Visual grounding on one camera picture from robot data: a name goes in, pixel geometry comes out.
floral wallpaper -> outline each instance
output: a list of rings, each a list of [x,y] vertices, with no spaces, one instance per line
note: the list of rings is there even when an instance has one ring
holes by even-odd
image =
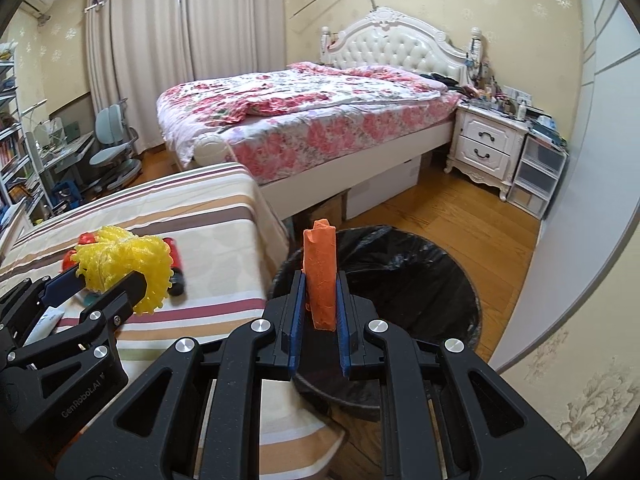
[[[16,41],[18,43],[14,53],[18,104],[20,110],[26,110],[46,98],[42,83],[41,63],[46,47],[42,42],[37,20],[19,9],[2,35],[2,41]],[[47,103],[34,110],[31,115],[33,123],[28,118],[24,118],[22,126],[32,130],[39,122],[48,120],[49,109],[49,103]],[[10,104],[10,112],[14,110],[15,101]]]
[[[369,0],[286,0],[287,60],[318,60],[320,28],[339,32],[371,10]],[[484,33],[499,83],[526,91],[571,135],[582,60],[579,0],[376,0],[425,20],[466,48],[471,27]]]
[[[56,0],[47,11],[51,19],[39,27],[37,20],[18,10],[3,38],[15,40],[15,75],[22,110],[47,99],[33,113],[31,124],[49,119],[49,114],[90,91],[84,44],[86,0]]]
[[[582,456],[588,472],[640,405],[638,261],[640,230],[580,310],[502,375]]]
[[[52,112],[90,91],[84,41],[85,7],[86,0],[56,0],[47,11],[51,19],[41,30],[47,49],[42,77]]]

bottle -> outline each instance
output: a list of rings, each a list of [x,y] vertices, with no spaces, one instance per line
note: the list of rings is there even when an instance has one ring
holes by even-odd
[[[524,104],[524,102],[521,102],[520,106],[518,107],[518,113],[516,114],[516,119],[519,121],[524,121],[526,116],[527,116],[527,105]]]

white tufted headboard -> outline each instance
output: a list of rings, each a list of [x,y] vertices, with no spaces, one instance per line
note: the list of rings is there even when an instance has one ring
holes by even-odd
[[[471,30],[471,43],[482,38],[479,28]],[[402,12],[379,7],[338,34],[331,43],[328,27],[322,28],[321,61],[336,68],[363,65],[391,65],[412,72],[451,77],[460,84],[471,83],[465,62],[467,52],[453,47],[442,30]],[[482,51],[469,57],[482,59]]]

beige curtain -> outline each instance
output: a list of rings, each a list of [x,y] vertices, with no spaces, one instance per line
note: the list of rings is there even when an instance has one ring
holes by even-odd
[[[93,1],[87,0],[86,6],[92,5]],[[96,114],[120,99],[111,47],[111,0],[106,1],[105,6],[86,14],[86,58]]]
[[[195,78],[257,70],[253,0],[184,0]]]
[[[184,4],[196,79],[284,68],[284,0]]]
[[[179,0],[111,0],[113,63],[139,151],[162,144],[156,101],[193,80],[185,52]]]
[[[284,0],[254,0],[258,72],[286,65]]]

yellow spiky ball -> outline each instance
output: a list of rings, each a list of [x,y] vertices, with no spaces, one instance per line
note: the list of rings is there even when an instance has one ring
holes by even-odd
[[[158,236],[136,236],[116,226],[105,226],[94,233],[96,243],[76,246],[71,259],[79,264],[77,275],[84,275],[86,288],[104,293],[132,270],[146,279],[146,296],[135,307],[136,314],[152,314],[162,307],[171,287],[172,259],[169,246]]]

